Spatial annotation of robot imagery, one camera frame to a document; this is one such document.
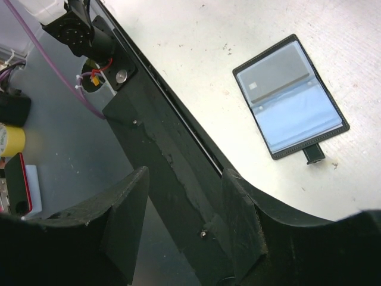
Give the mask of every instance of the black frame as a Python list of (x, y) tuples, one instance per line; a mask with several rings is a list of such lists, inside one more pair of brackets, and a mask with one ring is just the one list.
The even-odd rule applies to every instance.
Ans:
[[(267, 142), (266, 142), (266, 139), (262, 133), (262, 129), (260, 128), (255, 116), (254, 116), (254, 113), (253, 111), (251, 110), (250, 106), (249, 106), (249, 103), (247, 102), (245, 96), (244, 96), (244, 92), (243, 92), (243, 89), (239, 83), (239, 80), (238, 80), (238, 73), (242, 72), (243, 70), (247, 69), (248, 67), (250, 67), (251, 65), (255, 64), (256, 62), (262, 60), (263, 58), (266, 58), (267, 56), (271, 55), (272, 53), (274, 53), (275, 51), (277, 51), (278, 49), (280, 48), (283, 48), (284, 46), (288, 45), (289, 43), (292, 43), (292, 42), (298, 42), (300, 47), (302, 48), (302, 51), (304, 53), (304, 55), (306, 56), (307, 60), (308, 60), (308, 63), (311, 65), (312, 67), (312, 70), (314, 71), (314, 74), (317, 78), (317, 80), (319, 81), (319, 83), (321, 84), (321, 86), (323, 87), (325, 93), (327, 94), (328, 96), (328, 99), (330, 100), (330, 102), (332, 103), (333, 107), (335, 108), (335, 110), (338, 112), (338, 115), (340, 116), (341, 120), (342, 120), (342, 124), (343, 126), (335, 129), (335, 130), (331, 130), (331, 131), (328, 131), (324, 134), (321, 134), (319, 136), (316, 136), (312, 139), (309, 139), (307, 141), (304, 141), (302, 143), (299, 143), (299, 144), (296, 144), (292, 147), (289, 147), (287, 149), (284, 149), (284, 150), (281, 150), (281, 151), (278, 151), (278, 152), (275, 152), (275, 153), (272, 153)], [(346, 119), (344, 118), (344, 115), (342, 114), (342, 112), (340, 111), (340, 108), (338, 107), (337, 103), (335, 102), (335, 100), (333, 99), (332, 97), (332, 94), (329, 92), (329, 90), (327, 89), (327, 86), (324, 84), (323, 80), (321, 79), (319, 73), (317, 72), (316, 68), (315, 68), (315, 65), (314, 63), (311, 61), (310, 57), (308, 56), (307, 52), (305, 51), (302, 43), (300, 42), (300, 40), (298, 39), (298, 37), (295, 35), (295, 34), (292, 34), (290, 36), (288, 36), (287, 38), (285, 38), (284, 40), (280, 41), (279, 43), (276, 43), (275, 45), (273, 45), (272, 47), (270, 47), (269, 49), (265, 50), (264, 52), (260, 53), (259, 55), (257, 55), (256, 57), (252, 58), (251, 60), (245, 62), (244, 64), (242, 64), (241, 66), (235, 68), (233, 70), (233, 75), (237, 81), (237, 84), (239, 86), (239, 89), (241, 90), (242, 92), (242, 95), (243, 97), (245, 98), (245, 101), (250, 109), (250, 112), (262, 134), (262, 137), (263, 137), (263, 141), (265, 142), (266, 144), (266, 147), (271, 155), (271, 157), (274, 159), (274, 160), (278, 160), (278, 159), (281, 159), (281, 158), (284, 158), (286, 157), (287, 155), (290, 155), (292, 153), (295, 153), (297, 151), (300, 151), (304, 148), (307, 148), (309, 146), (312, 146), (314, 144), (317, 144), (321, 141), (324, 141), (326, 139), (329, 139), (333, 136), (336, 136), (340, 133), (343, 133), (345, 131), (348, 131), (350, 129), (350, 126), (348, 124), (348, 122), (346, 121)]]

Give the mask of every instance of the cable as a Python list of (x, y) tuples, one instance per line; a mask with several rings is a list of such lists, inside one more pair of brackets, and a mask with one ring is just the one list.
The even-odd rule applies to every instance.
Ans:
[(5, 80), (11, 74), (11, 70), (7, 70), (0, 75), (0, 83)]
[(25, 61), (18, 61), (2, 70), (0, 70), (0, 75), (2, 75), (3, 73), (5, 73), (7, 70), (11, 70), (11, 69), (14, 69), (15, 67), (17, 66), (25, 66)]
[(99, 70), (97, 70), (97, 69), (93, 69), (93, 70), (91, 71), (91, 76), (90, 76), (90, 78), (92, 79), (92, 78), (94, 77), (94, 74), (95, 74), (95, 73), (104, 72), (104, 71), (105, 71), (106, 69), (108, 69), (112, 64), (113, 64), (113, 58), (110, 58), (110, 60), (109, 60), (107, 66), (105, 66), (105, 67), (103, 67), (103, 68), (101, 68), (101, 69), (99, 69)]
[(67, 79), (62, 75), (60, 70), (55, 66), (53, 61), (50, 59), (50, 57), (47, 55), (45, 50), (43, 49), (42, 45), (37, 40), (36, 36), (33, 34), (33, 32), (30, 30), (28, 25), (25, 23), (22, 16), (17, 12), (17, 10), (14, 8), (10, 0), (3, 0), (5, 5), (11, 10), (14, 17), (17, 19), (17, 21), (21, 24), (29, 38), (32, 40), (36, 48), (40, 51), (46, 62), (51, 66), (53, 71), (57, 74), (57, 76), (61, 79), (61, 81), (68, 87), (68, 89), (76, 96), (76, 98), (88, 109), (90, 110), (94, 115), (98, 116), (100, 119), (105, 119), (106, 117), (97, 110), (87, 99), (82, 96), (81, 93), (78, 93), (76, 89), (67, 81)]
[[(83, 73), (81, 74), (80, 76), (77, 76), (77, 85), (76, 85), (76, 89), (79, 90), (81, 96), (85, 97), (85, 95), (83, 94), (83, 86), (82, 86), (82, 80), (85, 76), (91, 76), (92, 72), (88, 71), (86, 73)], [(95, 73), (95, 75), (97, 76), (101, 76), (103, 77), (103, 75), (101, 73)]]

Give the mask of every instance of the curved black edge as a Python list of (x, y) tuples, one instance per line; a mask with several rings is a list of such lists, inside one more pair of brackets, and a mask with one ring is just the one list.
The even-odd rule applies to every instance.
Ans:
[(251, 200), (256, 208), (274, 220), (292, 226), (314, 226), (331, 223), (330, 220), (297, 210), (288, 204), (266, 194), (244, 180), (237, 172), (225, 169), (222, 176), (223, 188), (244, 189), (248, 200)]
[(308, 215), (223, 173), (236, 283), (378, 285), (381, 211), (338, 222)]

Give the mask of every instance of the black card wallet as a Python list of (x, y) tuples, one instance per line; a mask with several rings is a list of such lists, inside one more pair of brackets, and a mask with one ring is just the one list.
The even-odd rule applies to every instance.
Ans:
[(233, 74), (275, 160), (349, 130), (296, 35)]

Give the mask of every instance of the red phone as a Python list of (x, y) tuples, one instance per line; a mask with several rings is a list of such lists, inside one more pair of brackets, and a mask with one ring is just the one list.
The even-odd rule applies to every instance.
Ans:
[(32, 210), (28, 179), (22, 153), (16, 154), (4, 167), (11, 215), (24, 216)]

